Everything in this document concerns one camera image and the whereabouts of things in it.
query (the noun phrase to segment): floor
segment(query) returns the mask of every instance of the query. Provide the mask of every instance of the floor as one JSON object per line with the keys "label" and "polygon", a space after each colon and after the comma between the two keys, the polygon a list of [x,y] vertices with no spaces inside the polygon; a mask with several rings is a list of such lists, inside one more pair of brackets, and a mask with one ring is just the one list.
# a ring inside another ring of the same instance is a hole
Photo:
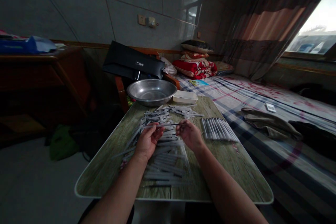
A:
{"label": "floor", "polygon": [[[77,223],[91,202],[73,192],[87,164],[81,153],[50,161],[43,138],[1,149],[1,223]],[[133,224],[183,223],[183,202],[136,201],[134,205]],[[284,223],[270,206],[261,211],[270,223]]]}

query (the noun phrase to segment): person's hand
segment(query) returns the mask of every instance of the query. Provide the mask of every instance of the person's hand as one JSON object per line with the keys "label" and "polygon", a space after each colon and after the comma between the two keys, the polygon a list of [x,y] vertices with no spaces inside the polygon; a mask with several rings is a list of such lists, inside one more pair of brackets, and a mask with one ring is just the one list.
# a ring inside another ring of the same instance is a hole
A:
{"label": "person's hand", "polygon": [[176,126],[176,135],[181,136],[185,144],[194,152],[205,147],[201,131],[189,120],[184,119]]}
{"label": "person's hand", "polygon": [[147,161],[151,158],[155,150],[156,144],[160,137],[162,137],[163,131],[165,130],[164,127],[160,127],[158,130],[156,130],[156,126],[158,124],[158,122],[150,123],[148,125],[153,125],[153,127],[143,130],[136,144],[134,155],[146,158]]}

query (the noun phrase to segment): wooden table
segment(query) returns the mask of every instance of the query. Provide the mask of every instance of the wooden table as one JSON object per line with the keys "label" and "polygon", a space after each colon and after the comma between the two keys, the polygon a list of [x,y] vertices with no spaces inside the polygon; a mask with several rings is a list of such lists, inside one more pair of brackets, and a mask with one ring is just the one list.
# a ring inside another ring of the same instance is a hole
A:
{"label": "wooden table", "polygon": [[82,52],[0,55],[0,147],[78,123],[96,108]]}
{"label": "wooden table", "polygon": [[[193,110],[199,114],[204,114],[203,118],[218,117],[223,118],[213,101],[209,97],[198,96],[196,107]],[[139,120],[147,110],[153,111],[137,102],[133,104],[120,124],[116,127],[102,148],[92,159],[83,171],[75,185],[75,193],[79,197],[100,198],[118,177],[122,156],[111,159],[112,156],[125,149],[127,141],[133,134],[134,129],[139,124]],[[179,122],[182,117],[170,113],[174,122]],[[202,129],[200,117],[191,118],[191,121]],[[252,159],[241,143],[219,142],[205,140],[206,145],[227,170],[227,172],[238,182],[255,204],[270,204],[273,201],[273,193]],[[141,182],[137,199],[144,200],[165,200],[165,201],[192,201],[210,202],[208,188],[203,178],[195,155],[186,146],[186,151],[190,163],[191,173],[188,180],[193,184],[182,187],[142,187],[150,181]],[[182,161],[178,161],[177,167],[183,168]]]}

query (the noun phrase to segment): stainless steel bowl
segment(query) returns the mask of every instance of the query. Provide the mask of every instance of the stainless steel bowl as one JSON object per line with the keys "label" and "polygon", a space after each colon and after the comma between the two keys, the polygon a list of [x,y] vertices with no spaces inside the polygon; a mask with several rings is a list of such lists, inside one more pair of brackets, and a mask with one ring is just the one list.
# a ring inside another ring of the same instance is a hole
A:
{"label": "stainless steel bowl", "polygon": [[127,88],[128,95],[141,105],[157,107],[169,102],[177,88],[168,81],[157,79],[139,80]]}

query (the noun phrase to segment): white tray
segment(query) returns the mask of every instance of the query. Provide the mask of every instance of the white tray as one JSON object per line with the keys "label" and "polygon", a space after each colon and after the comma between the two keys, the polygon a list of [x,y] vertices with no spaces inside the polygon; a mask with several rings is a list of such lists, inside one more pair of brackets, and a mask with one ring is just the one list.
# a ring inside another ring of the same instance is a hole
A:
{"label": "white tray", "polygon": [[179,103],[195,104],[197,100],[198,100],[198,97],[193,92],[177,90],[177,92],[173,96],[173,101],[179,102]]}

